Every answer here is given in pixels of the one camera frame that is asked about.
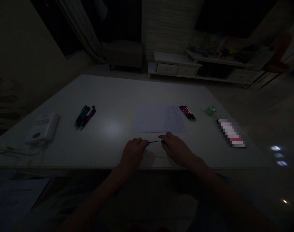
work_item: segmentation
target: curtain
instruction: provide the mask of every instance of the curtain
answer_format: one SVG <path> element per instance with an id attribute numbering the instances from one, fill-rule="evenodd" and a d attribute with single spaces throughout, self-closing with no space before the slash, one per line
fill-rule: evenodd
<path id="1" fill-rule="evenodd" d="M 106 63 L 101 44 L 80 0 L 56 0 L 65 18 L 87 53 L 99 63 Z"/>

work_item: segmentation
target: white paper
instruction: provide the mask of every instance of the white paper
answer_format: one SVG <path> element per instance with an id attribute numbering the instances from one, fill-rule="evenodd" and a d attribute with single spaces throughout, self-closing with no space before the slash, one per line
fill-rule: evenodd
<path id="1" fill-rule="evenodd" d="M 36 203 L 49 179 L 9 180 L 0 186 L 0 231 L 11 231 Z"/>
<path id="2" fill-rule="evenodd" d="M 133 132 L 186 133 L 179 106 L 136 105 Z"/>

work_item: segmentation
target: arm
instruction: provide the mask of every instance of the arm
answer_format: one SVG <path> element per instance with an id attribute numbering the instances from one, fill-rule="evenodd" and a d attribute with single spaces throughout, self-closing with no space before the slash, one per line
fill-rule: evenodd
<path id="1" fill-rule="evenodd" d="M 108 177 L 97 189 L 81 203 L 57 228 L 57 232 L 89 231 L 90 225 L 95 221 L 99 211 L 103 208 L 114 192 L 139 166 L 145 148 L 149 145 L 147 140 L 134 138 L 126 144 L 119 165 L 112 170 Z"/>
<path id="2" fill-rule="evenodd" d="M 207 164 L 194 155 L 177 136 L 167 132 L 160 135 L 166 144 L 167 155 L 178 165 L 189 169 L 211 194 L 226 222 L 234 231 L 276 231 L 272 222 L 264 217 L 247 199 L 227 185 Z"/>

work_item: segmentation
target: gray armchair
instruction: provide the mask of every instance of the gray armchair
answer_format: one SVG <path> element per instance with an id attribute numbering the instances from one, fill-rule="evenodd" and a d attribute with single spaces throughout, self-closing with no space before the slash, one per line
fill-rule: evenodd
<path id="1" fill-rule="evenodd" d="M 127 66 L 140 68 L 140 73 L 143 64 L 143 45 L 141 43 L 116 40 L 104 47 L 109 69 L 113 65 Z"/>

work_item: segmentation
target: left hand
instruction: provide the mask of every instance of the left hand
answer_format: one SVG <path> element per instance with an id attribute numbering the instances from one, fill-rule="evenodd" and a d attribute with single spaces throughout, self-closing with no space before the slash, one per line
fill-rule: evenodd
<path id="1" fill-rule="evenodd" d="M 125 145 L 118 169 L 126 176 L 131 175 L 143 159 L 143 153 L 149 145 L 148 140 L 134 138 Z"/>

